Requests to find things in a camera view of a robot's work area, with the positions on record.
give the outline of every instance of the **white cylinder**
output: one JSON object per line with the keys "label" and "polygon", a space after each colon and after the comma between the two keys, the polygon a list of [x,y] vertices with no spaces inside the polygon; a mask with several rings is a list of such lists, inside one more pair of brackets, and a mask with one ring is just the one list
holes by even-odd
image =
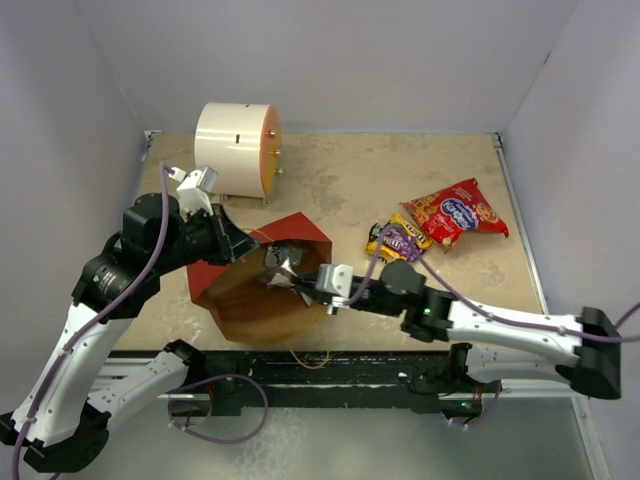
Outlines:
{"label": "white cylinder", "polygon": [[196,128],[196,165],[218,172],[215,193],[266,198],[281,137],[280,117],[271,105],[208,103]]}

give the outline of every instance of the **paper bag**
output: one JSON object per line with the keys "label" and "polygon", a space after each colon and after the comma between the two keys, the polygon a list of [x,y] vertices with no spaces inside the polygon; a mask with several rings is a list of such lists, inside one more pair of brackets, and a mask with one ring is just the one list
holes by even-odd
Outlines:
{"label": "paper bag", "polygon": [[293,290],[267,288],[267,246],[287,240],[304,249],[299,273],[331,263],[331,241],[298,212],[252,233],[261,246],[224,267],[200,261],[187,267],[191,301],[206,308],[227,340],[250,345],[276,345],[315,328],[327,316],[325,306],[307,306]]}

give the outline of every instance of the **beige table surface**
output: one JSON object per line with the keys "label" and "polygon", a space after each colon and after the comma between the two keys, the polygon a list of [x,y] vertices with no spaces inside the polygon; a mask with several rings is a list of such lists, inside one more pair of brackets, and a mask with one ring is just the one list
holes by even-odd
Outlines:
{"label": "beige table surface", "polygon": [[[285,134],[272,202],[232,197],[229,216],[243,228],[259,228],[302,211],[333,241],[333,262],[348,263],[364,274],[363,251],[374,222],[403,212],[398,202],[433,193],[475,177],[484,196],[507,223],[510,237],[465,233],[448,254],[434,244],[425,258],[462,293],[485,304],[539,311],[535,290],[505,180],[489,135]],[[159,191],[158,164],[185,170],[195,165],[193,135],[159,134],[152,144],[139,194]],[[177,184],[171,181],[175,195]],[[416,266],[425,273],[422,266]],[[436,285],[434,280],[429,284]],[[322,331],[331,350],[425,350],[425,344],[399,330],[400,320],[341,311]],[[228,342],[206,310],[191,304],[186,269],[162,278],[162,290],[117,344],[117,350],[160,350],[182,338],[202,350],[245,349]],[[301,350],[322,349],[317,332],[292,342]],[[276,346],[271,349],[283,349]]]}

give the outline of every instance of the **white wall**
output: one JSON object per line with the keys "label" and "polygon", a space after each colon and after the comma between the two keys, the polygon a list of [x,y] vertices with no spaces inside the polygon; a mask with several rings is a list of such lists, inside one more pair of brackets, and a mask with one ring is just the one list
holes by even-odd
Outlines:
{"label": "white wall", "polygon": [[[612,319],[640,300],[640,3],[581,0],[506,135],[549,305]],[[640,317],[622,333],[640,331]],[[640,348],[623,400],[593,402],[616,478],[640,472]]]}
{"label": "white wall", "polygon": [[289,131],[503,131],[577,0],[78,0],[146,129],[207,101]]}
{"label": "white wall", "polygon": [[[4,413],[42,370],[84,262],[118,228],[144,135],[73,0],[0,5],[0,112]],[[10,453],[0,447],[2,478]]]}

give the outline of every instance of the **cable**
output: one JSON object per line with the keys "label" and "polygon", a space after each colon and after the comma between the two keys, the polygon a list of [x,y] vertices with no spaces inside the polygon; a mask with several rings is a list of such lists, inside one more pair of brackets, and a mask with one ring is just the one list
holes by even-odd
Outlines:
{"label": "cable", "polygon": [[502,393],[502,382],[500,382],[500,384],[498,385],[498,390],[496,390],[496,394],[493,396],[493,399],[491,400],[491,403],[487,407],[486,411],[482,413],[479,417],[477,417],[475,421],[473,421],[473,417],[471,417],[465,420],[464,422],[460,423],[460,422],[455,422],[453,418],[444,417],[444,414],[443,414],[443,417],[445,418],[445,420],[450,426],[460,427],[464,430],[467,430],[472,427],[477,427],[478,425],[486,421],[489,415],[491,414],[491,412],[493,412],[493,410],[496,408],[496,405],[498,404],[498,398],[500,397],[501,393]]}
{"label": "cable", "polygon": [[634,343],[634,342],[640,342],[640,334],[631,335],[629,337],[620,337],[620,336],[618,336],[618,337],[605,337],[605,336],[602,336],[602,335],[594,335],[592,333],[585,333],[585,332],[580,332],[578,330],[572,330],[570,328],[552,327],[550,325],[540,325],[540,324],[531,323],[531,322],[520,322],[520,321],[510,320],[508,318],[504,318],[504,317],[501,317],[499,315],[495,315],[495,314],[493,314],[491,312],[487,312],[486,310],[478,307],[475,303],[473,303],[471,300],[469,300],[464,295],[462,295],[460,292],[458,292],[444,278],[442,278],[440,275],[438,275],[436,273],[436,271],[433,269],[433,267],[431,267],[431,265],[429,265],[424,258],[419,256],[418,257],[418,261],[431,274],[431,276],[433,278],[435,278],[438,282],[440,282],[440,284],[444,288],[449,290],[449,292],[451,292],[451,294],[454,297],[456,297],[456,299],[458,301],[460,301],[460,303],[463,303],[470,310],[473,310],[474,312],[476,312],[479,315],[482,315],[483,317],[487,318],[488,320],[493,320],[493,321],[496,321],[498,323],[502,323],[504,325],[509,325],[511,327],[531,328],[533,330],[543,330],[543,331],[546,331],[546,332],[558,333],[560,335],[571,335],[571,336],[574,336],[574,337],[582,338],[583,340],[591,340],[591,341],[594,341],[594,342],[601,342],[601,343]]}
{"label": "cable", "polygon": [[367,289],[367,285],[369,285],[371,277],[373,276],[373,270],[376,268],[378,258],[380,258],[380,249],[382,248],[382,242],[387,237],[387,234],[394,229],[394,227],[395,226],[393,224],[388,223],[380,232],[380,236],[378,237],[378,241],[376,242],[376,250],[375,252],[373,252],[373,257],[371,258],[371,260],[369,260],[369,266],[367,267],[367,271],[362,278],[362,282],[360,282],[360,285],[353,293],[353,295],[351,295],[351,297],[344,301],[343,305],[353,305],[364,294],[365,290]]}
{"label": "cable", "polygon": [[[160,183],[162,185],[162,219],[160,221],[160,232],[158,233],[158,240],[156,242],[156,246],[147,261],[147,264],[144,266],[142,271],[138,274],[138,276],[131,282],[131,284],[120,293],[111,303],[109,303],[106,307],[104,307],[95,317],[93,317],[88,323],[86,323],[82,328],[80,328],[73,336],[64,344],[62,350],[63,353],[55,359],[51,368],[44,376],[38,391],[34,395],[34,398],[31,402],[31,407],[27,412],[27,421],[24,423],[23,427],[20,429],[18,433],[18,438],[16,439],[15,446],[13,448],[13,455],[11,457],[11,473],[13,480],[20,480],[20,449],[24,444],[25,439],[27,438],[27,434],[29,433],[29,428],[31,427],[31,423],[35,421],[35,414],[44,399],[44,396],[47,394],[49,389],[51,388],[51,384],[53,383],[56,374],[60,370],[60,367],[64,363],[65,359],[68,355],[64,353],[70,353],[73,350],[73,347],[78,343],[78,341],[94,326],[96,326],[100,321],[109,316],[124,300],[127,299],[144,281],[146,276],[151,272],[153,266],[155,265],[158,257],[160,256],[160,252],[162,251],[162,247],[164,246],[164,241],[167,236],[167,228],[169,225],[169,190],[167,188],[167,177],[166,172],[171,172],[172,169],[167,168],[164,163],[160,164]],[[55,480],[58,478],[60,474],[55,474],[51,477],[50,480]]]}
{"label": "cable", "polygon": [[240,375],[238,373],[228,373],[226,375],[216,375],[215,377],[210,377],[207,378],[205,380],[201,380],[199,382],[195,382],[192,383],[191,385],[185,385],[182,386],[180,388],[176,388],[175,390],[171,390],[171,393],[178,393],[178,392],[182,392],[184,390],[188,390],[190,388],[196,388],[199,387],[201,385],[207,385],[209,383],[212,382],[217,382],[220,380],[226,380],[227,378],[238,378],[240,380],[244,380],[246,382],[249,382],[251,385],[253,385],[254,387],[256,387],[256,390],[258,390],[258,392],[260,393],[260,396],[262,396],[262,401],[264,402],[264,413],[262,415],[262,419],[260,420],[260,423],[258,424],[258,426],[252,430],[251,432],[247,433],[246,435],[243,435],[242,437],[239,438],[230,438],[230,439],[226,439],[226,438],[215,438],[215,437],[209,437],[207,435],[203,435],[202,433],[198,433],[194,430],[191,430],[190,428],[187,428],[185,425],[182,425],[180,423],[178,423],[175,419],[175,416],[173,415],[173,413],[171,412],[171,408],[170,405],[167,408],[167,412],[169,414],[169,420],[171,420],[171,425],[173,425],[174,427],[176,427],[179,430],[182,430],[184,433],[187,433],[193,437],[199,438],[200,440],[205,440],[207,442],[211,442],[211,443],[218,443],[218,444],[223,444],[223,445],[233,445],[236,443],[242,443],[242,442],[246,442],[247,440],[255,437],[260,430],[262,430],[262,427],[264,427],[264,424],[267,421],[267,416],[269,414],[269,400],[267,399],[267,394],[265,393],[264,389],[260,386],[260,384],[258,382],[256,382],[253,378],[251,377],[247,377],[245,375]]}
{"label": "cable", "polygon": [[267,240],[269,240],[269,242],[274,243],[275,240],[273,238],[271,238],[269,235],[267,235],[266,233],[264,233],[262,230],[260,230],[259,228],[245,228],[244,229],[245,232],[255,232],[259,235],[262,235],[264,238],[266,238]]}
{"label": "cable", "polygon": [[331,360],[331,351],[329,350],[329,343],[327,342],[327,337],[324,336],[324,333],[322,333],[322,330],[320,328],[318,328],[318,333],[320,333],[320,336],[322,337],[322,343],[324,343],[327,349],[327,353],[324,356],[324,359],[318,365],[309,365],[308,363],[304,363],[302,360],[300,360],[300,358],[298,358],[298,355],[296,355],[296,352],[293,351],[291,344],[289,343],[286,344],[287,348],[289,349],[289,353],[291,353],[295,361],[298,362],[298,365],[300,365],[303,368],[306,368],[307,370],[320,370],[321,368],[324,368],[327,365],[327,363],[329,363],[329,360]]}
{"label": "cable", "polygon": [[638,311],[638,309],[640,309],[640,302],[636,303],[633,307],[627,310],[627,312],[622,315],[622,317],[620,317],[620,320],[616,322],[615,327],[620,328],[622,325],[624,325],[626,321],[629,320],[633,316],[633,314]]}
{"label": "cable", "polygon": [[[371,280],[371,276],[373,275],[373,270],[375,268],[375,263],[376,263],[378,257],[380,256],[380,248],[382,247],[382,242],[383,242],[384,238],[387,236],[387,234],[389,233],[389,231],[391,231],[392,227],[393,227],[393,225],[388,224],[382,229],[382,232],[380,232],[380,236],[378,237],[378,241],[377,241],[377,245],[376,245],[376,251],[373,254],[373,258],[369,262],[369,267],[367,268],[367,272],[366,272],[364,278],[362,279],[362,282],[360,283],[360,285],[356,289],[355,293],[349,299],[345,300],[345,302],[344,302],[345,305],[352,305],[356,300],[358,300],[364,294],[364,292],[365,292],[365,290],[367,288],[367,285],[369,284],[369,281]],[[451,292],[451,294],[454,297],[456,297],[456,299],[458,301],[460,301],[462,304],[467,306],[470,310],[473,310],[474,312],[476,312],[479,315],[482,315],[483,317],[487,318],[488,320],[496,321],[498,323],[502,323],[504,325],[509,325],[511,327],[530,328],[530,329],[533,329],[533,330],[542,330],[542,331],[546,331],[546,332],[558,333],[560,335],[571,335],[571,336],[574,336],[574,337],[582,338],[583,340],[591,340],[593,342],[601,342],[601,343],[635,343],[635,342],[640,342],[640,334],[635,334],[635,335],[631,335],[631,336],[628,336],[628,337],[621,337],[621,336],[605,337],[605,336],[602,336],[602,335],[594,335],[592,333],[585,333],[585,332],[580,332],[578,330],[572,330],[572,329],[565,328],[565,327],[562,327],[562,326],[561,327],[552,327],[550,325],[540,325],[540,324],[537,324],[537,323],[510,320],[508,318],[504,318],[504,317],[501,317],[499,315],[495,315],[495,314],[493,314],[491,312],[487,312],[486,310],[483,310],[482,308],[478,307],[475,303],[473,303],[471,300],[466,298],[460,292],[458,292],[444,278],[442,278],[440,275],[438,275],[438,273],[436,273],[435,269],[433,267],[431,267],[431,265],[429,265],[429,263],[427,263],[427,261],[424,258],[422,258],[422,255],[420,254],[419,250],[415,247],[414,243],[411,241],[411,238],[408,235],[404,234],[403,232],[399,232],[399,231],[398,231],[398,233],[400,233],[401,235],[403,235],[407,239],[408,243],[411,245],[411,248],[413,248],[414,252],[418,256],[418,261],[422,264],[422,266],[427,270],[427,272],[429,272],[429,274],[433,278],[435,278],[446,290]],[[638,309],[640,309],[640,303],[636,304],[627,313],[625,313],[620,318],[620,320],[618,320],[615,323],[615,326],[618,327],[618,326],[624,324],[631,317],[631,315],[633,315]]]}

